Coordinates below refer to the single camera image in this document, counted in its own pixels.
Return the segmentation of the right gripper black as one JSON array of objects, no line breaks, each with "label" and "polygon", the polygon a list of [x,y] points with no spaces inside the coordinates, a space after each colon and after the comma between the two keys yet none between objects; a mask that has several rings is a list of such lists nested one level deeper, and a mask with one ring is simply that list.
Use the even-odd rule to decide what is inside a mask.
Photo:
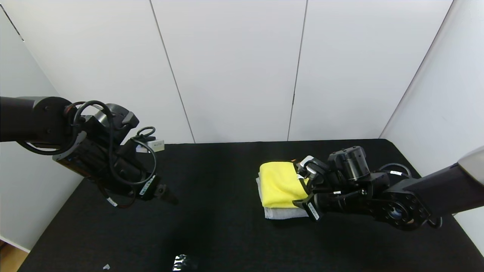
[{"label": "right gripper black", "polygon": [[329,212],[340,211],[338,197],[335,193],[310,193],[304,199],[292,200],[294,206],[305,209],[313,222],[318,222]]}]

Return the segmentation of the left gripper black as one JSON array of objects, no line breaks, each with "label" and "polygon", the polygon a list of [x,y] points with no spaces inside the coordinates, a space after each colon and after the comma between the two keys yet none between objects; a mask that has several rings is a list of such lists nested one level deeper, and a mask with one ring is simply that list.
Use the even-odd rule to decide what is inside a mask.
[{"label": "left gripper black", "polygon": [[135,186],[136,199],[147,201],[156,198],[171,205],[178,205],[178,199],[168,186],[166,184],[159,184],[161,178],[157,170],[160,164],[161,160],[159,158],[154,162],[150,157],[142,157],[141,160],[138,160],[137,157],[134,163],[125,159],[117,160],[115,169],[120,177],[132,183],[143,181],[153,174],[147,182]]}]

